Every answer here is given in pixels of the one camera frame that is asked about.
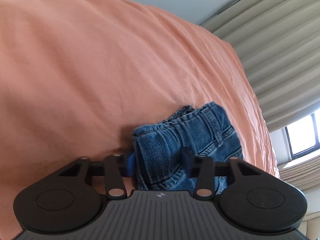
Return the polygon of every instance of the peach fabric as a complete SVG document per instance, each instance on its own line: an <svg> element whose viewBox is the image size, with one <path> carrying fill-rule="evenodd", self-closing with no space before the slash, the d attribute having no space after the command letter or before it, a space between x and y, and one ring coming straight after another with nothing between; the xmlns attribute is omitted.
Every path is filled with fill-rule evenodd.
<svg viewBox="0 0 320 240"><path fill-rule="evenodd" d="M278 176L236 53L202 27L128 0L0 0L0 15L1 240L21 230L23 188L79 156L130 150L135 127L183 105L223 106L245 160Z"/></svg>

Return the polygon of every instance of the wrinkled fabric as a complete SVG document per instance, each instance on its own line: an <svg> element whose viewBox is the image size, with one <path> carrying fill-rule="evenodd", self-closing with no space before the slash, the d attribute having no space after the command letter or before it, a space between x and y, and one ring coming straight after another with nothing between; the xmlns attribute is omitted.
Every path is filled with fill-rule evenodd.
<svg viewBox="0 0 320 240"><path fill-rule="evenodd" d="M226 162L230 157L242 159L239 138L221 106L214 102L197 110L185 106L160 123L134 130L138 189L193 193L196 178L188 178L181 166L183 147L216 162ZM215 177L216 194L226 187L226 177Z"/></svg>
<svg viewBox="0 0 320 240"><path fill-rule="evenodd" d="M21 231L12 205L25 187L77 157L129 152L134 128L211 101L228 114L244 160L278 176L227 42L128 0L0 0L0 239Z"/></svg>

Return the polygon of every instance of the logo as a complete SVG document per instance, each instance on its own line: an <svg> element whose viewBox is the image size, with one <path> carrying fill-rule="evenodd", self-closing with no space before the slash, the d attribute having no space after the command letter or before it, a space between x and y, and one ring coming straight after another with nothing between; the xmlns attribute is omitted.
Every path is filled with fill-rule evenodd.
<svg viewBox="0 0 320 240"><path fill-rule="evenodd" d="M157 194L156 196L158 196L159 198L162 198L162 197L165 197L166 196L166 194L164 194L164 193L159 193L159 194Z"/></svg>

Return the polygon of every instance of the belt loop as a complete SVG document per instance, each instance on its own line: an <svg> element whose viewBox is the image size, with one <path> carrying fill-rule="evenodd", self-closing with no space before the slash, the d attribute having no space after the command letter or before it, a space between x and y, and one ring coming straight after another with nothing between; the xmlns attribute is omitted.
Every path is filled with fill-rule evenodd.
<svg viewBox="0 0 320 240"><path fill-rule="evenodd" d="M213 139L215 139L217 147L219 147L222 144L222 130L220 123L215 115L215 109L213 108L212 104L213 102L210 103L210 105L206 108L204 108L201 111L201 115L205 122L207 123L208 127L211 128L211 133Z"/></svg>

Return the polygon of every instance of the blue denim jeans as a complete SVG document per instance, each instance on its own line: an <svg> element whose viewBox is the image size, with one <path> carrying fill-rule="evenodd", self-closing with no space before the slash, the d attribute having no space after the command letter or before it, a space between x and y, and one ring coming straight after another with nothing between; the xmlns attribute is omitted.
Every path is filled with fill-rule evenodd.
<svg viewBox="0 0 320 240"><path fill-rule="evenodd" d="M238 136L221 106L214 102L199 109L184 106L160 123L134 130L138 189L193 193L196 179L188 178L181 166L182 147L189 147L194 155L210 156L216 162L242 158ZM226 177L215 178L216 194L226 187Z"/></svg>

